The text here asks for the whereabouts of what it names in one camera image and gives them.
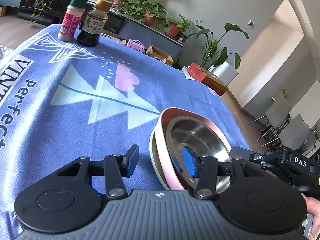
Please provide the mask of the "person's right hand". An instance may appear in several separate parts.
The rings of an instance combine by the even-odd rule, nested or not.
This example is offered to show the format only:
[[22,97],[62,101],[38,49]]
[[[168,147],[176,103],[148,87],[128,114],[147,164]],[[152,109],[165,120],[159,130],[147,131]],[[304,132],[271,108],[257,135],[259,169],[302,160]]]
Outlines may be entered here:
[[320,201],[312,198],[306,197],[304,194],[301,194],[304,198],[308,213],[313,215],[313,223],[312,229],[310,233],[309,239],[311,240],[319,240],[319,233],[320,233]]

